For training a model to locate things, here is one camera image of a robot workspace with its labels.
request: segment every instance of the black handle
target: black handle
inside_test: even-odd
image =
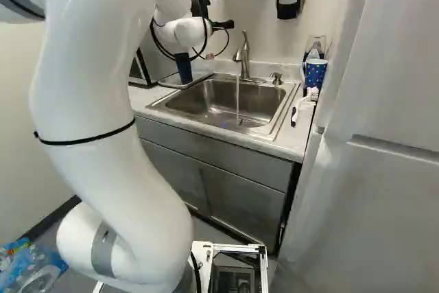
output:
[[[219,29],[234,29],[235,28],[235,22],[234,20],[227,20],[224,22],[212,22],[212,27],[215,30],[215,28]]]
[[[291,119],[290,119],[290,121],[291,121],[291,127],[296,127],[296,122],[293,121],[293,116],[294,116],[296,113],[297,113],[297,108],[294,106],[294,107],[293,107],[293,113],[291,114]]]

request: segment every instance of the white wall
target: white wall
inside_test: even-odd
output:
[[[43,24],[0,23],[0,244],[16,239],[73,193],[33,135],[27,93]]]
[[[213,21],[233,19],[229,48],[221,58],[231,58],[242,43],[240,30],[248,31],[251,60],[297,63],[301,61],[308,35],[326,34],[329,39],[346,0],[306,0],[302,14],[293,20],[277,19],[276,0],[213,0],[209,17]],[[209,51],[219,51],[225,43],[222,32],[209,41]]]

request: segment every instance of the toothbrush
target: toothbrush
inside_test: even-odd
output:
[[[291,115],[291,126],[292,127],[296,127],[297,118],[299,116],[299,108],[300,108],[300,105],[302,104],[302,102],[309,102],[309,101],[317,102],[318,101],[318,96],[319,96],[320,91],[317,87],[308,88],[307,91],[308,91],[308,95],[305,97],[302,97],[300,100],[298,100],[296,102],[296,104],[294,104],[293,113]]]

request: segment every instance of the floor baseboard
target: floor baseboard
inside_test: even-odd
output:
[[[29,238],[31,242],[34,242],[38,237],[49,230],[51,226],[60,221],[68,212],[70,212],[70,210],[72,210],[73,207],[78,205],[80,202],[81,198],[79,198],[77,195],[74,195],[55,211],[42,219],[38,224],[26,231],[20,238],[26,237]]]

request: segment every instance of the gray band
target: gray band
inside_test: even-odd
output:
[[[97,229],[91,248],[91,264],[98,274],[115,277],[111,268],[111,253],[117,234],[107,224],[101,223]]]
[[[44,10],[30,0],[0,0],[7,9],[29,19],[44,20]]]

